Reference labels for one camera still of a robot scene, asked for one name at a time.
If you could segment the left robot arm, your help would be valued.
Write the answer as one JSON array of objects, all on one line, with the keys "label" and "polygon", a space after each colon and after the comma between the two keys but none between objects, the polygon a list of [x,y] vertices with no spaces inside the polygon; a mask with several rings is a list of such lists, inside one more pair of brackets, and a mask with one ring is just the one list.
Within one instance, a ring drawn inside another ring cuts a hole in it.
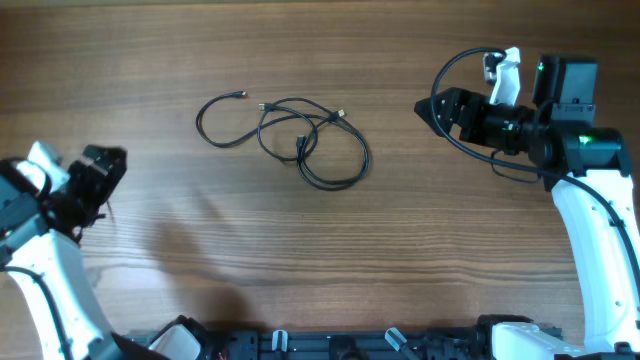
[{"label": "left robot arm", "polygon": [[98,145],[66,170],[49,152],[1,162],[1,270],[22,291],[46,359],[160,356],[113,330],[79,246],[126,170],[125,149]]}]

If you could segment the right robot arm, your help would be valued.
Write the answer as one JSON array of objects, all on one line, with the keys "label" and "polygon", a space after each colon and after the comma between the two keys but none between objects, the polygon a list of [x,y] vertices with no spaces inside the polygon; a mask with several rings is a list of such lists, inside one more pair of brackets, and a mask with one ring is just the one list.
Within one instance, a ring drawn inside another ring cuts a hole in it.
[{"label": "right robot arm", "polygon": [[465,358],[635,359],[639,355],[639,230],[632,168],[621,133],[594,123],[597,64],[544,55],[531,107],[517,104],[517,48],[483,48],[482,95],[441,90],[415,113],[442,138],[504,178],[542,183],[569,236],[584,306],[584,342],[576,346],[521,316],[486,315],[469,329],[429,334],[425,351],[449,345]]}]

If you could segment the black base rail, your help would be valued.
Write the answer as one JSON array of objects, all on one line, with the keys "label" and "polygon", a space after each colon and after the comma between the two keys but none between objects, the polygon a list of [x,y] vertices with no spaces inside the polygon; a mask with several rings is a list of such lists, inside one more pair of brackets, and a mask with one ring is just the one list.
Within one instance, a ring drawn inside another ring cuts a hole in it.
[{"label": "black base rail", "polygon": [[192,318],[173,322],[194,333],[201,359],[490,359],[490,327],[498,322],[533,321],[517,315],[481,315],[470,327],[430,328],[421,332],[260,332],[207,329]]}]

